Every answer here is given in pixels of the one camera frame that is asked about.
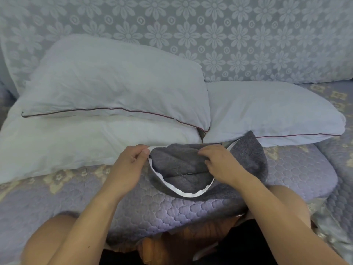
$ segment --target pillowcase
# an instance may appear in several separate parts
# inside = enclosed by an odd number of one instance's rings
[[[204,143],[253,131],[263,147],[315,143],[345,131],[346,118],[328,100],[283,82],[207,83],[211,128]]]
[[[23,118],[22,101],[10,109],[0,132],[0,184],[61,169],[112,165],[129,145],[202,143],[196,128],[131,116]]]
[[[207,131],[201,66],[160,49],[89,35],[57,41],[26,84],[23,117],[112,115]]]

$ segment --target thigh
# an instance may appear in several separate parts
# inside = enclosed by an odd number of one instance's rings
[[[306,202],[294,191],[285,186],[270,186],[268,188],[290,211],[301,219],[308,227],[311,227],[310,212]],[[253,214],[249,211],[244,218],[237,222],[236,226],[246,220],[253,219]]]
[[[70,232],[76,218],[57,215],[46,221],[24,247],[22,265],[46,265]]]

